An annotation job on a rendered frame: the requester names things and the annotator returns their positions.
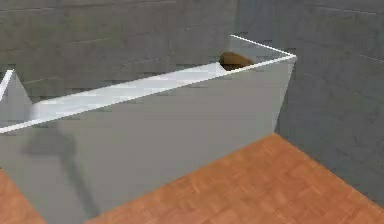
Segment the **white bathtub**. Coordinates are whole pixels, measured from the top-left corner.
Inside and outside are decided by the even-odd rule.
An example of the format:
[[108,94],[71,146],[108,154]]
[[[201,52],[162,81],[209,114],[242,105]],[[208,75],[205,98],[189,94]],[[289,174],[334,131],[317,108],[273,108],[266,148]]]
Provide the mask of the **white bathtub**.
[[219,62],[32,102],[0,82],[0,168],[46,224],[84,224],[276,127],[294,54],[239,36]]

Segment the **brown oval lump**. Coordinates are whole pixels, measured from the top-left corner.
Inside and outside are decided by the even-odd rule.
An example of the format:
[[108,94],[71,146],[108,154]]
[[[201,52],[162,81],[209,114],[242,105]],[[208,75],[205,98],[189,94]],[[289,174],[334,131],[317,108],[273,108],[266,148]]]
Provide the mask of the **brown oval lump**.
[[233,52],[224,52],[220,56],[219,64],[226,70],[231,71],[253,65],[254,62],[242,55]]

